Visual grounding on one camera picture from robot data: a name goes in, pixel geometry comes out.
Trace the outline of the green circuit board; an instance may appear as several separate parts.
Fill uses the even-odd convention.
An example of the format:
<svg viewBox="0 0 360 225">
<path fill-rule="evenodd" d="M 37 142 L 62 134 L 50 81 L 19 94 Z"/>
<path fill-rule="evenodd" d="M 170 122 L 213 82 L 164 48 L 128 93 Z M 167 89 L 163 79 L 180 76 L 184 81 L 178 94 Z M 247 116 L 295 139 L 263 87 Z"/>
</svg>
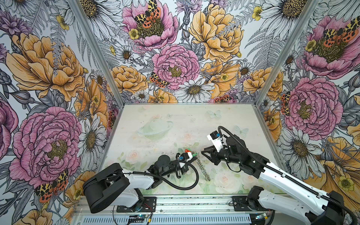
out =
<svg viewBox="0 0 360 225">
<path fill-rule="evenodd" d="M 137 215 L 130 215 L 128 220 L 142 220 L 145 221 L 148 219 L 150 214 L 137 214 Z"/>
</svg>

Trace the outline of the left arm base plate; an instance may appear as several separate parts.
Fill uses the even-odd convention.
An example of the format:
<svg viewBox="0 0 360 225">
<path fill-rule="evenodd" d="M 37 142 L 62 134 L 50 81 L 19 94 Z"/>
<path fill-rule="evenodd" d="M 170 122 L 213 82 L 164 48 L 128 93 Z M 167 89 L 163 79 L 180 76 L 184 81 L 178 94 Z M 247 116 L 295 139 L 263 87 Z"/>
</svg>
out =
<svg viewBox="0 0 360 225">
<path fill-rule="evenodd" d="M 151 213 L 155 212 L 157 205 L 157 198 L 156 197 L 145 197 L 140 199 L 131 207 L 126 206 L 117 206 L 116 212 L 117 213 Z"/>
</svg>

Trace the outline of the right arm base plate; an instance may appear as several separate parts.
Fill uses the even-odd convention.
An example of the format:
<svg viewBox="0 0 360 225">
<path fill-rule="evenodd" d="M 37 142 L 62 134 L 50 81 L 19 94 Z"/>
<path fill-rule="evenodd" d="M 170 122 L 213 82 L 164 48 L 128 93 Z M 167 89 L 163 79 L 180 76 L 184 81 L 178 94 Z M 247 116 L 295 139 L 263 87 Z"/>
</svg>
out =
<svg viewBox="0 0 360 225">
<path fill-rule="evenodd" d="M 257 200 L 250 199 L 247 196 L 232 196 L 230 205 L 235 212 L 268 212 L 260 205 Z"/>
</svg>

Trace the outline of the aluminium front rail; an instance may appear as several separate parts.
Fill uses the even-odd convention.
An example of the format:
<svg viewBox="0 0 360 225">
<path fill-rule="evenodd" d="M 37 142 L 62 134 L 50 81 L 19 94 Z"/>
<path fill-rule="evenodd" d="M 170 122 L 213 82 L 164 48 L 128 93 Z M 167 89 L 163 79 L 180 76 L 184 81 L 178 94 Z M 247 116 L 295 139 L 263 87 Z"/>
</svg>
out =
<svg viewBox="0 0 360 225">
<path fill-rule="evenodd" d="M 264 210 L 250 210 L 241 206 L 235 211 L 232 206 L 232 195 L 160 195 L 153 215 L 165 214 L 259 214 L 275 210 L 277 213 L 293 215 L 301 210 L 309 212 L 308 207 L 300 201 L 292 199 L 289 195 L 266 195 Z"/>
</svg>

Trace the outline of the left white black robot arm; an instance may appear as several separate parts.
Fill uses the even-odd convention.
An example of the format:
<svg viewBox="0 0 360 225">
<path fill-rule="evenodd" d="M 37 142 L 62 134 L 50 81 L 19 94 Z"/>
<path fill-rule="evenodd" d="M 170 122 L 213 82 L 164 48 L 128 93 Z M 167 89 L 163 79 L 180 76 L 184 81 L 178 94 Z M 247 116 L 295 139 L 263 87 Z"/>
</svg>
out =
<svg viewBox="0 0 360 225">
<path fill-rule="evenodd" d="M 193 189 L 199 182 L 199 173 L 192 164 L 196 160 L 197 154 L 186 150 L 178 153 L 175 160 L 161 155 L 145 172 L 129 171 L 119 163 L 113 163 L 83 184 L 90 212 L 99 213 L 111 205 L 117 212 L 154 212 L 156 198 L 144 197 L 141 189 L 155 189 L 162 183 L 177 190 Z M 189 187 L 180 187 L 168 180 L 171 174 L 180 179 L 190 168 L 195 172 L 196 180 Z"/>
</svg>

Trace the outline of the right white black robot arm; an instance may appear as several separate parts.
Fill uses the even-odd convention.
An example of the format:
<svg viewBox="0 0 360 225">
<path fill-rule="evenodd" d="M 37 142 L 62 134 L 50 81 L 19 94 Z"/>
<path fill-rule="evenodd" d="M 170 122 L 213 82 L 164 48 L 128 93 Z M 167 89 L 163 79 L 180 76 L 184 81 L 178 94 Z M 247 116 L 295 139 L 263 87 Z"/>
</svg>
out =
<svg viewBox="0 0 360 225">
<path fill-rule="evenodd" d="M 238 202 L 239 206 L 254 211 L 275 210 L 307 225 L 344 223 L 347 211 L 339 193 L 327 193 L 296 179 L 266 157 L 250 152 L 238 136 L 227 137 L 213 132 L 207 138 L 212 146 L 205 148 L 202 154 L 213 164 L 218 165 L 222 161 L 237 164 L 241 172 L 268 182 L 287 194 L 281 196 L 253 186 L 246 198 Z"/>
</svg>

